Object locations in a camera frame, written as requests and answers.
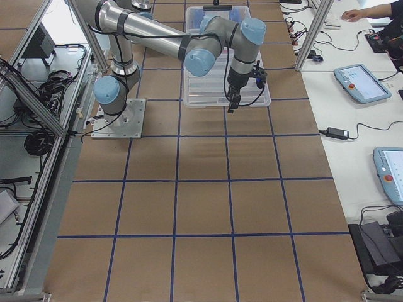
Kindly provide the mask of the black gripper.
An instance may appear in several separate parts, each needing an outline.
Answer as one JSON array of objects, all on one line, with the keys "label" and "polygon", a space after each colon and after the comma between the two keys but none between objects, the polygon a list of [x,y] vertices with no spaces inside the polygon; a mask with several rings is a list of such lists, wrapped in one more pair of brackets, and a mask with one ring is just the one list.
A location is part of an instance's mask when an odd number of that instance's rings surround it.
[{"label": "black gripper", "polygon": [[229,108],[227,110],[228,113],[233,113],[235,110],[238,109],[239,103],[241,101],[240,90],[247,85],[247,82],[251,75],[251,70],[243,74],[230,67],[227,76],[227,99],[229,101]]}]

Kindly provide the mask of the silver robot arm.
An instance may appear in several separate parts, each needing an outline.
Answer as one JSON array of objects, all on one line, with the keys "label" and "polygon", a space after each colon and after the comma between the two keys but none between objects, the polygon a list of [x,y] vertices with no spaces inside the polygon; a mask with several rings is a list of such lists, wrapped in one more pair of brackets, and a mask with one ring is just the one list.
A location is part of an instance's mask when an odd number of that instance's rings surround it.
[{"label": "silver robot arm", "polygon": [[258,60],[266,34],[266,25],[260,19],[236,22],[208,14],[201,19],[199,33],[192,35],[122,7],[118,1],[76,1],[76,7],[90,30],[110,40],[111,75],[94,87],[108,125],[124,119],[128,92],[141,78],[132,43],[177,58],[197,77],[207,75],[226,49],[223,87],[228,113],[244,106],[241,90],[250,79],[261,91],[266,89],[267,73]]}]

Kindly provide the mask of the person hand on table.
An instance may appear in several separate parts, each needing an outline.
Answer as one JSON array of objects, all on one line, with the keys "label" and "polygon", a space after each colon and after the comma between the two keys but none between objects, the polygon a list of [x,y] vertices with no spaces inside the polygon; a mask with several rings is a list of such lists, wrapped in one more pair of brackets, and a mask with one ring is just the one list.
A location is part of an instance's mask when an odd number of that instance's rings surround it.
[{"label": "person hand on table", "polygon": [[355,22],[365,17],[365,13],[360,9],[352,9],[345,11],[341,15],[341,19],[347,22]]}]

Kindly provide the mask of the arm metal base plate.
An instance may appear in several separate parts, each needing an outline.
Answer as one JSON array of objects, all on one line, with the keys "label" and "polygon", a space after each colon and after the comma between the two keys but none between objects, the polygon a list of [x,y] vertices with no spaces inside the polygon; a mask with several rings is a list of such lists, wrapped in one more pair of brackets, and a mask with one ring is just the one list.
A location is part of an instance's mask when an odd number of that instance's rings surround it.
[{"label": "arm metal base plate", "polygon": [[103,109],[98,106],[98,115],[101,118],[91,122],[93,125],[92,138],[96,139],[124,139],[141,138],[144,124],[144,113],[146,99],[127,99],[125,111],[110,126],[109,122],[113,120],[111,116],[104,116]]}]

